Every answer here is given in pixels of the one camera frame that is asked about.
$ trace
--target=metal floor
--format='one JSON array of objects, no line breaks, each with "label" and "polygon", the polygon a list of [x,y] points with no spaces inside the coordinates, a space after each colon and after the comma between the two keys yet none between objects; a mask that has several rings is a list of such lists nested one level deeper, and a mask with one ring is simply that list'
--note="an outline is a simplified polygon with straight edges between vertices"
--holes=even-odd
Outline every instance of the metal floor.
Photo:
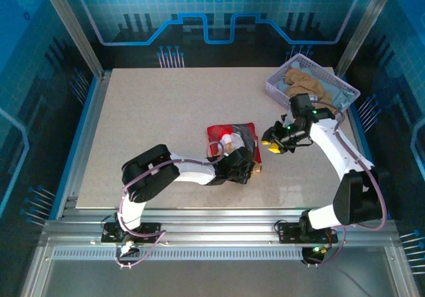
[{"label": "metal floor", "polygon": [[298,260],[145,261],[120,270],[114,261],[56,260],[43,296],[277,297],[396,296],[383,250],[344,248],[320,269]]}]

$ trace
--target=speckled tabletop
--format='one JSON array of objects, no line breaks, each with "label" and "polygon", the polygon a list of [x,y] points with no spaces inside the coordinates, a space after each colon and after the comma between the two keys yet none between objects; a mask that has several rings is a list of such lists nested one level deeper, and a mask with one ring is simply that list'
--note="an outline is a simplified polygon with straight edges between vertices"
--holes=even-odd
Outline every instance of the speckled tabletop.
[{"label": "speckled tabletop", "polygon": [[[114,69],[78,196],[78,208],[117,208],[121,166],[157,144],[206,156],[206,128],[254,122],[259,137],[286,110],[267,96],[275,68]],[[354,143],[348,120],[341,129]],[[339,180],[315,144],[276,155],[260,146],[261,173],[246,185],[175,182],[151,208],[304,208],[329,204]]]}]

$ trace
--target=red fabric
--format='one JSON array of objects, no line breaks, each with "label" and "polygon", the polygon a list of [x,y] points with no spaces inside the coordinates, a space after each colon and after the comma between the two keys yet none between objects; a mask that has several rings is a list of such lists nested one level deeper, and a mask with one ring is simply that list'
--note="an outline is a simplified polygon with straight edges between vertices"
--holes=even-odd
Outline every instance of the red fabric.
[{"label": "red fabric", "polygon": [[[261,163],[260,149],[258,147],[258,136],[255,133],[255,125],[250,122],[246,124],[234,124],[235,126],[247,126],[250,132],[251,138],[256,142],[254,160],[257,163]],[[232,124],[224,124],[218,126],[210,126],[207,128],[208,140],[209,142],[219,142],[221,141],[223,135],[233,133],[233,125]],[[211,156],[216,156],[218,153],[217,144],[213,144],[210,147]]]}]

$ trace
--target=tan cloth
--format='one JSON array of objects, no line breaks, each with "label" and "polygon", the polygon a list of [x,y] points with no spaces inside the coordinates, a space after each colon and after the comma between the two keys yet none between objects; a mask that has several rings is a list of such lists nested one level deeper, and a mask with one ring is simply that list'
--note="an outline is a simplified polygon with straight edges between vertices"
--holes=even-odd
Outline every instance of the tan cloth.
[{"label": "tan cloth", "polygon": [[[309,74],[302,72],[301,69],[289,69],[285,75],[285,83],[291,85],[285,92],[290,98],[297,94],[307,93],[317,96],[317,99],[320,101],[332,104],[332,95],[324,91],[320,81]],[[335,108],[329,107],[329,109],[332,113],[337,113]]]}]

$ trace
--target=robotic arm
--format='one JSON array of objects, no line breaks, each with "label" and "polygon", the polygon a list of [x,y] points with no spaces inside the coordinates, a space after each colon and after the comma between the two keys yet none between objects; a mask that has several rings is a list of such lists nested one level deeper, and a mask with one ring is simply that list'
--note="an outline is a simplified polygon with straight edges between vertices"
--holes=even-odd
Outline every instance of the robotic arm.
[{"label": "robotic arm", "polygon": [[[307,94],[294,96],[290,104],[293,124],[284,127],[281,121],[277,121],[264,133],[263,144],[269,145],[270,151],[283,154],[317,143],[331,161],[340,180],[332,204],[302,213],[296,236],[303,243],[312,243],[322,236],[323,230],[329,231],[330,227],[382,218],[377,192],[353,155],[365,164],[377,181],[379,175],[373,164],[337,129],[336,132],[348,147],[341,145],[335,135],[335,116],[327,108],[314,108]],[[300,144],[304,139],[310,143]],[[245,184],[253,167],[254,156],[245,147],[228,156],[208,157],[201,161],[183,159],[171,153],[163,144],[155,146],[122,167],[122,181],[127,185],[127,194],[120,206],[120,227],[123,230],[137,230],[146,202],[174,181],[190,181],[200,185],[220,185],[225,181]]]},{"label": "robotic arm", "polygon": [[254,163],[254,155],[245,147],[238,148],[228,156],[197,160],[182,158],[171,153],[164,144],[159,144],[122,167],[124,185],[137,178],[139,181],[127,188],[120,207],[120,226],[124,230],[138,228],[146,202],[174,181],[200,185],[221,185],[225,181],[246,184]]},{"label": "robotic arm", "polygon": [[[353,154],[366,165],[376,180],[379,175],[373,164],[356,150],[339,128],[336,132],[349,149],[345,149],[338,141],[335,116],[328,108],[315,109],[307,94],[294,96],[290,104],[294,123],[284,127],[277,121],[264,133],[263,144],[269,145],[273,153],[283,154],[287,151],[293,153],[300,146],[317,143],[331,161],[340,180],[332,204],[302,213],[299,220],[300,238],[307,241],[310,235],[320,229],[381,218],[383,214],[377,192],[364,169],[353,159]],[[305,138],[311,143],[298,143]]]}]

